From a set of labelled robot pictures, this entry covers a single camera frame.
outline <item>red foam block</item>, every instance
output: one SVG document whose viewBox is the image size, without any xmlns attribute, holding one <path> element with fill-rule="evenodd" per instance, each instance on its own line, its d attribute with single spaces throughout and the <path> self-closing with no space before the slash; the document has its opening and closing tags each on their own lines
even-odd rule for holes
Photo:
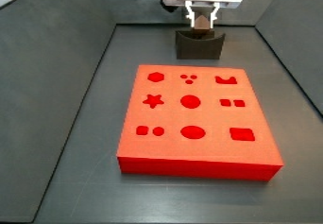
<svg viewBox="0 0 323 224">
<path fill-rule="evenodd" d="M 141 65 L 117 160 L 123 173 L 268 181 L 283 160 L 244 70 Z"/>
</svg>

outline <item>gray table surface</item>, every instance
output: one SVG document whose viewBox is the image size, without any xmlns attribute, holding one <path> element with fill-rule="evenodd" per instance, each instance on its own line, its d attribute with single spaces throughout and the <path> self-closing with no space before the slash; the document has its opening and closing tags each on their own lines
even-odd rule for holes
<svg viewBox="0 0 323 224">
<path fill-rule="evenodd" d="M 323 222 L 322 117 L 288 72 L 255 28 L 219 27 L 220 60 L 177 60 L 177 29 L 117 26 L 35 222 Z M 115 153 L 139 64 L 246 70 L 286 162 L 272 181 L 120 174 Z"/>
</svg>

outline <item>shape sorting board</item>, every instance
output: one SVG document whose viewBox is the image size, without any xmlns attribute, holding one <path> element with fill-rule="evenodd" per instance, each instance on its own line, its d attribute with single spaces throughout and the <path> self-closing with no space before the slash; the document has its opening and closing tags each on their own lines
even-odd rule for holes
<svg viewBox="0 0 323 224">
<path fill-rule="evenodd" d="M 268 181 L 283 166 L 243 69 L 140 65 L 123 173 Z"/>
</svg>

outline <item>circular hole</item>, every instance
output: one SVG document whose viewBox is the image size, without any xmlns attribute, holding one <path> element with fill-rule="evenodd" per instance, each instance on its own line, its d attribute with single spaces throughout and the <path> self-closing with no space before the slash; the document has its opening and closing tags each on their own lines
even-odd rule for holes
<svg viewBox="0 0 323 224">
<path fill-rule="evenodd" d="M 153 135 L 155 136 L 161 136 L 161 135 L 164 135 L 164 129 L 163 128 L 160 128 L 160 127 L 156 127 L 156 128 L 153 128 L 153 130 L 152 130 L 152 133 L 153 133 Z"/>
<path fill-rule="evenodd" d="M 180 103 L 186 108 L 194 109 L 199 107 L 200 100 L 195 95 L 186 95 L 182 97 Z"/>
</svg>

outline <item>star-shaped hole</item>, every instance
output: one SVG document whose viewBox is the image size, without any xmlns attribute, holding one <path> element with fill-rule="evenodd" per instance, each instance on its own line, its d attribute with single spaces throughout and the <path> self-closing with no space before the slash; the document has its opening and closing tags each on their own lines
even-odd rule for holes
<svg viewBox="0 0 323 224">
<path fill-rule="evenodd" d="M 147 99 L 143 101 L 144 104 L 149 104 L 149 107 L 153 109 L 156 105 L 163 105 L 164 101 L 160 99 L 161 95 L 147 95 Z"/>
</svg>

